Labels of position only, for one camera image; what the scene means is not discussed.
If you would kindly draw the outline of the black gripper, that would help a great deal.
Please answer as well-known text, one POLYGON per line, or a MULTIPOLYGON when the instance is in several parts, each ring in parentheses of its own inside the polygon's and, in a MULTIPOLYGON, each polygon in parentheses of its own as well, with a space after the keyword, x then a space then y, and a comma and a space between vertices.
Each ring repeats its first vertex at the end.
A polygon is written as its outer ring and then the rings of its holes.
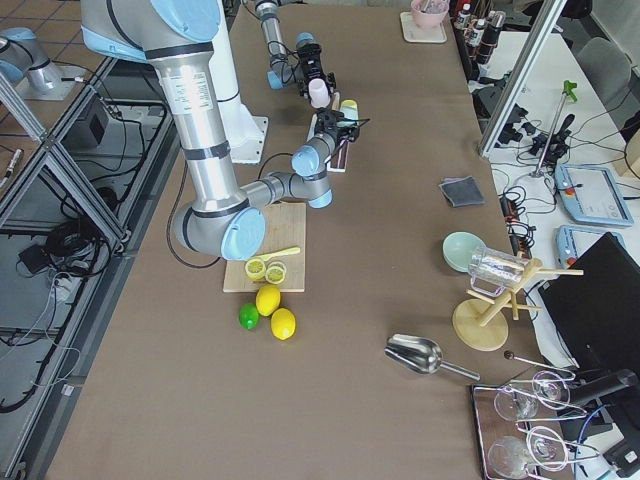
POLYGON ((336 110, 317 110, 314 136, 323 140, 330 150, 345 142, 355 142, 360 134, 359 121, 347 118, 336 110))
POLYGON ((295 70, 296 83, 299 95, 309 97, 309 83, 314 79, 324 82, 329 94, 333 94, 336 88, 336 80, 333 72, 326 74, 321 62, 321 45, 318 43, 298 43, 296 55, 298 62, 295 70))

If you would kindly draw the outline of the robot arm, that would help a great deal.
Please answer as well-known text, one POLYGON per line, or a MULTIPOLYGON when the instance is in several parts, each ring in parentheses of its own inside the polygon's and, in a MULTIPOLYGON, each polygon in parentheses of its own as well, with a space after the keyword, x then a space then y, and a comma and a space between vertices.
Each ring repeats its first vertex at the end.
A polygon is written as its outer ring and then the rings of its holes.
POLYGON ((328 106, 316 110, 313 135, 292 155, 292 172, 239 186, 209 63, 226 29, 216 1, 84 1, 85 45, 151 65, 158 76, 196 191, 172 225, 180 243, 226 260, 247 260, 266 233, 262 208, 283 198, 324 208, 332 201, 327 163, 358 138, 363 119, 328 106))
POLYGON ((311 33, 300 33, 294 49, 284 43, 278 10, 288 4, 291 1, 255 2, 255 16, 259 20, 269 54, 268 83, 274 90, 296 85, 299 94, 308 99, 314 108, 325 107, 336 89, 335 75, 324 70, 322 47, 311 33))

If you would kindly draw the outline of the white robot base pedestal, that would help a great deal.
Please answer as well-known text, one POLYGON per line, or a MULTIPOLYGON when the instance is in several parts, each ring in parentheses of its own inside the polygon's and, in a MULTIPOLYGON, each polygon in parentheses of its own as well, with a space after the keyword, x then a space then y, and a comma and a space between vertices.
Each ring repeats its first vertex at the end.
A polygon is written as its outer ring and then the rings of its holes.
POLYGON ((228 28, 221 1, 215 2, 220 16, 218 33, 212 40, 209 62, 215 95, 234 164, 256 165, 261 160, 268 118, 253 116, 241 99, 228 28))

